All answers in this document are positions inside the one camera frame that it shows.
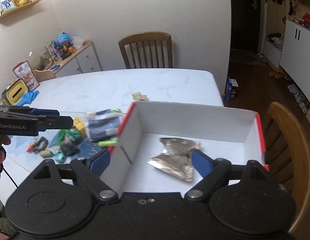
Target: metal screw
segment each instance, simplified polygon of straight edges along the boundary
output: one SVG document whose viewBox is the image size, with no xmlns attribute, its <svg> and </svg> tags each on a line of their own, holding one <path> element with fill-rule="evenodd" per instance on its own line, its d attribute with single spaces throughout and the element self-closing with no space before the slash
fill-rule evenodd
<svg viewBox="0 0 310 240">
<path fill-rule="evenodd" d="M 140 199 L 137 202 L 138 202 L 138 204 L 141 204 L 141 205 L 146 205 L 147 204 L 147 201 L 145 199 Z"/>
<path fill-rule="evenodd" d="M 99 193 L 100 197 L 105 199 L 112 198 L 115 196 L 115 194 L 116 193 L 112 190 L 103 190 Z"/>
<path fill-rule="evenodd" d="M 152 197 L 150 197 L 150 198 L 147 199 L 147 202 L 149 202 L 149 203 L 153 203 L 153 202 L 155 202 L 155 201 L 156 201 L 156 199 L 154 199 L 154 198 L 152 198 Z"/>
<path fill-rule="evenodd" d="M 201 192 L 200 190 L 197 190 L 197 189 L 193 189 L 189 192 L 187 192 L 187 195 L 190 197 L 190 198 L 200 198 L 204 195 L 203 192 Z"/>
</svg>

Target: picture frame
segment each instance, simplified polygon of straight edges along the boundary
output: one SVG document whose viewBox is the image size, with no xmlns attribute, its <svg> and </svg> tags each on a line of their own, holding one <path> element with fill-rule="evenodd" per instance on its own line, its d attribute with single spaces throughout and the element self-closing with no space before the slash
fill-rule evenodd
<svg viewBox="0 0 310 240">
<path fill-rule="evenodd" d="M 13 0 L 0 0 L 0 7 L 2 8 L 2 12 L 5 13 L 11 9 L 14 9 L 16 6 Z"/>
</svg>

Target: gold foil packet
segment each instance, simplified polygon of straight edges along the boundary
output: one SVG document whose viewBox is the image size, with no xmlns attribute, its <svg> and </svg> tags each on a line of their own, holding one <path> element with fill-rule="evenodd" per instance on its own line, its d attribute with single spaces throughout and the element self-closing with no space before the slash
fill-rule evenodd
<svg viewBox="0 0 310 240">
<path fill-rule="evenodd" d="M 176 178 L 192 181 L 194 167 L 191 153 L 200 148 L 200 142 L 181 138 L 160 138 L 159 141 L 164 145 L 164 150 L 147 163 Z"/>
</svg>

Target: blue gripper pad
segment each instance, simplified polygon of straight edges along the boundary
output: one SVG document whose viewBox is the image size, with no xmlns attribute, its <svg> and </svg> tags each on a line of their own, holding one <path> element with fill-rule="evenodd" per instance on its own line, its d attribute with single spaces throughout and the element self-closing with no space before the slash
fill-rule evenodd
<svg viewBox="0 0 310 240">
<path fill-rule="evenodd" d="M 213 159 L 200 150 L 194 150 L 191 158 L 194 168 L 203 178 L 206 177 L 214 168 L 211 163 Z"/>
<path fill-rule="evenodd" d="M 109 150 L 102 150 L 87 160 L 88 168 L 96 176 L 101 176 L 111 162 L 111 154 Z"/>
<path fill-rule="evenodd" d="M 32 114 L 32 115 L 57 115 L 57 116 L 59 116 L 59 112 L 57 110 L 48 110 L 48 109 L 33 109 L 28 114 Z"/>
</svg>

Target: globe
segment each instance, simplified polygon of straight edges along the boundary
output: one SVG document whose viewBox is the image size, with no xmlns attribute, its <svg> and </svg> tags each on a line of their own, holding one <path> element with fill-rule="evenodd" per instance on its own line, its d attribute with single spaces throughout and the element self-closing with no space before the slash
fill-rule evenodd
<svg viewBox="0 0 310 240">
<path fill-rule="evenodd" d="M 62 47 L 65 43 L 67 43 L 69 45 L 71 43 L 71 39 L 68 36 L 68 34 L 63 33 L 63 34 L 58 36 L 57 45 L 58 45 L 58 47 Z"/>
</svg>

